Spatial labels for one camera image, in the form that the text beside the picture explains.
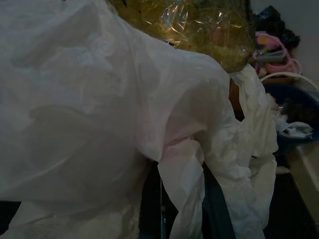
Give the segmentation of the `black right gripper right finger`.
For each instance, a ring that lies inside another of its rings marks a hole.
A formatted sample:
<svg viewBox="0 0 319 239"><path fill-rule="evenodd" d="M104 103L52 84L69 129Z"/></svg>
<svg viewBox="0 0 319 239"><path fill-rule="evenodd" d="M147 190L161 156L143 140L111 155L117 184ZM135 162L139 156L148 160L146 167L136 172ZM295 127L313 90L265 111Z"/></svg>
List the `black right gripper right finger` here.
<svg viewBox="0 0 319 239"><path fill-rule="evenodd" d="M205 239L233 239L234 230L222 189L203 164L205 197L202 202L202 234Z"/></svg>

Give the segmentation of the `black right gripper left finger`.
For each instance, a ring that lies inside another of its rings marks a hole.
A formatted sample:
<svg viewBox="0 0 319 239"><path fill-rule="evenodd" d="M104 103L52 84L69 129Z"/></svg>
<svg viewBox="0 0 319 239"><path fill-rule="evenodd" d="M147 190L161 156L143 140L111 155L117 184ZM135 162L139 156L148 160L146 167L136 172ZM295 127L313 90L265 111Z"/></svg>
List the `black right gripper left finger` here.
<svg viewBox="0 0 319 239"><path fill-rule="evenodd" d="M158 163L152 162L142 190L139 216L139 239L165 238L165 208Z"/></svg>

